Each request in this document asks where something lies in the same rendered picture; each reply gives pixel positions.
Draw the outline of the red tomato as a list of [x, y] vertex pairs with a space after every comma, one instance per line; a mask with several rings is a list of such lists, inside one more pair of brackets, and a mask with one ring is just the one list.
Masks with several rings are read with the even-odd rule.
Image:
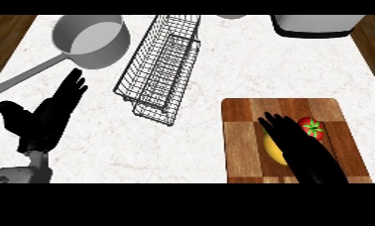
[[296, 124], [305, 134], [312, 137], [317, 141], [321, 140], [323, 137], [323, 127], [321, 123], [315, 121], [311, 117], [302, 117], [298, 121]]

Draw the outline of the grey saucepan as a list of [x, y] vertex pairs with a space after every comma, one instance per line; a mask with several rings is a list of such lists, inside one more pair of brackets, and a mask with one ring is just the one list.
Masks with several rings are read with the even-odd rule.
[[0, 93], [64, 59], [85, 69], [112, 65], [126, 52], [129, 32], [119, 15], [64, 15], [56, 23], [51, 41], [60, 54], [2, 81]]

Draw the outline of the wooden cutting board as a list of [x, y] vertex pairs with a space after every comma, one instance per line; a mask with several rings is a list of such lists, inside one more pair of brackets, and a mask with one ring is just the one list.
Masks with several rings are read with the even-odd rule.
[[296, 183], [287, 166], [267, 155], [258, 122], [265, 112], [293, 121], [311, 117], [321, 124], [321, 145], [339, 163], [348, 182], [372, 182], [335, 99], [227, 98], [221, 112], [228, 183]]

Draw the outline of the yellow lemon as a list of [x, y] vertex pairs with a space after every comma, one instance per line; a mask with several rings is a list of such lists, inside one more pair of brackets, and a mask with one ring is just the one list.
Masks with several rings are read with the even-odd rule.
[[264, 135], [264, 148], [265, 148], [265, 152], [270, 156], [270, 158], [280, 164], [280, 165], [286, 165], [286, 161], [283, 159], [281, 156], [281, 150], [279, 149], [271, 136], [270, 135]]

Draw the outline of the white appliance with black base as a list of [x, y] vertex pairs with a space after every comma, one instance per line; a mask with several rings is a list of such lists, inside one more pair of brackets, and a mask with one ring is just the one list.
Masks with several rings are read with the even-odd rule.
[[281, 37], [329, 39], [346, 37], [363, 15], [271, 15]]

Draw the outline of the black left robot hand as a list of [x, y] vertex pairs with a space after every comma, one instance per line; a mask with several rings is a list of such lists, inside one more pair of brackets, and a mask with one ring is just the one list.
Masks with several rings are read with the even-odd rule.
[[4, 128], [19, 136], [19, 153], [45, 153], [56, 147], [87, 89], [82, 71], [75, 68], [54, 95], [41, 102], [33, 112], [13, 101], [0, 101]]

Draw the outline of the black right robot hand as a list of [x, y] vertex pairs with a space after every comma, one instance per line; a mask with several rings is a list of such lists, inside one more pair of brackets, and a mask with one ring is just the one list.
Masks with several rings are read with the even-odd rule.
[[298, 182], [346, 184], [348, 180], [333, 156], [293, 120], [287, 116], [265, 113], [258, 121], [281, 151]]

